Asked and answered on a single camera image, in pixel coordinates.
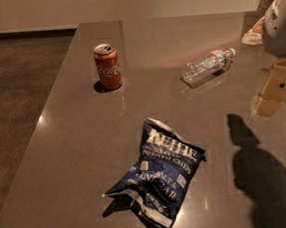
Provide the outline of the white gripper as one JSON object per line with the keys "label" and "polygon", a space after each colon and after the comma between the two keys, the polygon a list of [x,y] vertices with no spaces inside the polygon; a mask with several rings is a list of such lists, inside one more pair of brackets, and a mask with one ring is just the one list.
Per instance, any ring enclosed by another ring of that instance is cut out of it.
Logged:
{"label": "white gripper", "polygon": [[[262,41],[266,52],[286,58],[286,0],[274,0],[266,11]],[[286,59],[275,63],[258,93],[255,113],[270,117],[286,101]]]}

